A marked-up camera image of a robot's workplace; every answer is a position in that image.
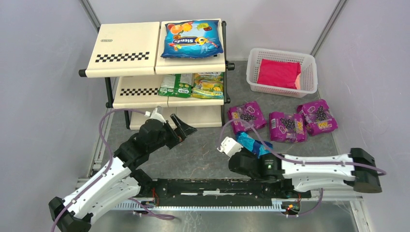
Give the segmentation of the blue Slendy candy bag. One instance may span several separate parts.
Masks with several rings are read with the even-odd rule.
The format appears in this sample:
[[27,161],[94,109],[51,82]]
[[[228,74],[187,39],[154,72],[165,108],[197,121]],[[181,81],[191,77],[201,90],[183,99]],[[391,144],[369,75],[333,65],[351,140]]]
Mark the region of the blue Slendy candy bag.
[[224,52],[219,20],[192,20],[165,24],[162,58],[208,58]]

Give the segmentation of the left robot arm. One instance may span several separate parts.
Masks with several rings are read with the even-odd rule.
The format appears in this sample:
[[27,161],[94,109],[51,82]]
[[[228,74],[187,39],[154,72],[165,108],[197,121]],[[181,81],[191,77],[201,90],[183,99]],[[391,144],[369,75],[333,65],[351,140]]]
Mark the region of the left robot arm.
[[160,113],[151,113],[139,131],[123,142],[110,160],[85,184],[64,198],[53,198],[48,206],[52,231],[88,232],[105,213],[139,194],[152,181],[141,169],[154,151],[172,149],[197,129],[171,114],[172,128]]

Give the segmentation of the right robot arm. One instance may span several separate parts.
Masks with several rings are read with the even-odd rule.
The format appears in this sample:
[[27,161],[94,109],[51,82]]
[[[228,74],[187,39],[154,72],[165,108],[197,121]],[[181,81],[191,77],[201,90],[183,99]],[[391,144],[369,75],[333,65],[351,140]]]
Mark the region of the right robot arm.
[[262,183],[280,182],[280,189],[352,188],[359,193],[381,193],[375,159],[361,148],[328,157],[297,157],[272,153],[258,157],[246,148],[229,151],[229,170]]

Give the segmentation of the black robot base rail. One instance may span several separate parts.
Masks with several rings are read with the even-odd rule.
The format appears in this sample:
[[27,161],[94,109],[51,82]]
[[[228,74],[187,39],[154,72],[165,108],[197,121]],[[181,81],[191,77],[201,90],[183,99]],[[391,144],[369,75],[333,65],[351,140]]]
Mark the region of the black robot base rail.
[[275,183],[251,179],[154,179],[144,178],[137,184],[121,181],[112,187],[96,206],[109,209],[129,201],[129,209],[142,210],[141,202],[149,209],[193,211],[279,211],[285,206],[276,200],[311,198],[309,190],[295,190],[290,180]]

